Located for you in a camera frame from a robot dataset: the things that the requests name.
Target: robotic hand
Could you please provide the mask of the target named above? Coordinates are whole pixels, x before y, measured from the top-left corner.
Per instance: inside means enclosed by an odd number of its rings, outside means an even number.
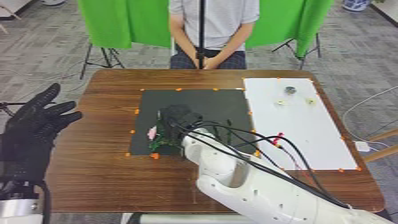
[[[265,224],[392,224],[364,210],[341,206],[291,184],[288,173],[259,159],[243,154],[281,175],[259,170],[249,162],[220,152],[233,150],[215,141],[204,128],[195,129],[183,139],[185,155],[199,165],[197,188],[202,193],[256,223]]]
[[[46,108],[58,92],[60,85],[53,84],[18,110],[0,135],[0,218],[26,215],[28,211],[21,211],[35,204],[34,186],[44,183],[53,141],[62,129],[82,118],[80,112],[66,114],[76,107],[74,102]]]

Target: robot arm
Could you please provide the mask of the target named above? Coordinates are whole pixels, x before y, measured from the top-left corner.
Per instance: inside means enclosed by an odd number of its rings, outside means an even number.
[[[202,128],[193,132],[213,137]],[[231,149],[204,135],[190,133],[183,139],[186,158],[199,165],[197,188],[256,223],[392,223],[373,213],[339,207],[295,184],[218,152],[208,144],[233,153]],[[245,156],[250,161],[288,176],[268,161],[252,155]]]

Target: green screen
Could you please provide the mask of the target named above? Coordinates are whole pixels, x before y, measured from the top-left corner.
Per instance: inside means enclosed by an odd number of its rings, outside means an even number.
[[[259,0],[259,3],[261,15],[247,47],[293,38],[296,57],[302,57],[332,0]],[[78,0],[78,6],[94,46],[129,48],[137,42],[170,47],[169,0]]]

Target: chair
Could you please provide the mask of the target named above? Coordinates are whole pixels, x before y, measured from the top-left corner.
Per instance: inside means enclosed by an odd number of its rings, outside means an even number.
[[[382,133],[380,135],[376,135],[375,137],[369,138],[369,141],[380,141],[382,139],[398,136],[398,129],[387,131],[385,133]],[[369,156],[364,157],[364,162],[371,162],[376,159],[384,158],[385,156],[392,155],[394,153],[398,153],[398,145],[391,146],[387,149],[380,150],[378,152],[375,152]]]
[[[7,6],[2,3],[0,3],[0,8],[9,12],[9,15],[14,16],[18,20],[21,20],[21,17],[12,13],[12,11],[9,10]],[[0,29],[3,33],[9,34],[9,31],[2,24],[0,24]]]

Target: gray carpet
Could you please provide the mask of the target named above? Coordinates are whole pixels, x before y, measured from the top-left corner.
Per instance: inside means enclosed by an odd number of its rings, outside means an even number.
[[[21,14],[23,21],[2,21],[9,35],[0,32],[0,101],[25,101],[53,83],[62,83],[58,101],[78,100],[97,68],[90,67],[78,80],[87,50],[83,20],[74,1],[60,7],[37,2]],[[323,58],[307,58],[304,69],[321,82],[339,115],[375,93],[398,85],[398,29],[368,9],[346,12],[339,5],[330,10],[321,28]],[[275,46],[247,51],[249,69],[296,69],[298,61],[288,49],[272,53]],[[128,68],[167,68],[169,50],[140,44],[121,50]],[[398,93],[371,100],[348,115],[346,126],[360,137],[398,127]],[[0,126],[7,116],[0,113]],[[398,155],[368,164],[385,196],[385,207],[398,222]],[[55,214],[53,223],[119,223],[117,214]]]

